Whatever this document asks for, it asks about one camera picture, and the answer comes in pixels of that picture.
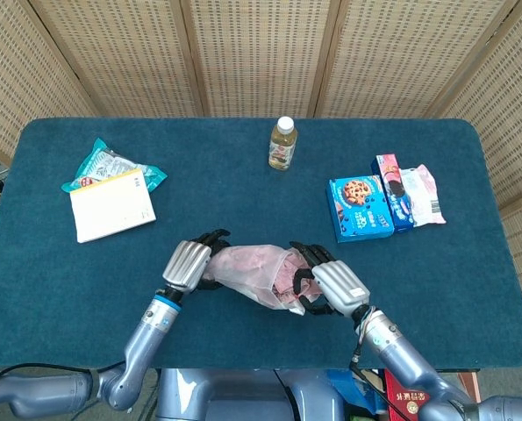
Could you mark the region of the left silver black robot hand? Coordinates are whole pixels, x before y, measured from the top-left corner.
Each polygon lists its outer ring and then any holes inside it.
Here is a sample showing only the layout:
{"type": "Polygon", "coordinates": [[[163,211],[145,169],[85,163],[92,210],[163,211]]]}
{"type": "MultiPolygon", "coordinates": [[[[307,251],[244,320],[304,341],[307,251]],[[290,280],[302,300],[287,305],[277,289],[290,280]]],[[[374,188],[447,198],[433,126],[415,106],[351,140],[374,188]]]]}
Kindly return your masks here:
{"type": "Polygon", "coordinates": [[[195,239],[181,241],[162,274],[166,288],[183,294],[193,292],[203,278],[211,257],[229,246],[225,237],[230,234],[226,229],[217,229],[195,239]]]}

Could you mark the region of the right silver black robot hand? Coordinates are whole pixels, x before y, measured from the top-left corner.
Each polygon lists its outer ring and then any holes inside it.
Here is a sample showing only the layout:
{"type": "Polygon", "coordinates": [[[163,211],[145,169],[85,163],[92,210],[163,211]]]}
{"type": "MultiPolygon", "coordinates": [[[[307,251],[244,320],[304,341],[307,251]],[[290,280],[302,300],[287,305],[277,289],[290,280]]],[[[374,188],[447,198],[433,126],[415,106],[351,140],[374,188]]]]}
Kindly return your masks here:
{"type": "Polygon", "coordinates": [[[296,271],[292,281],[293,293],[304,309],[314,316],[338,313],[353,320],[360,319],[363,313],[358,308],[368,309],[370,292],[354,271],[342,260],[335,259],[321,245],[305,245],[297,241],[291,241],[290,245],[308,264],[307,268],[296,271]],[[314,281],[326,303],[312,303],[301,292],[302,280],[314,281]]]}

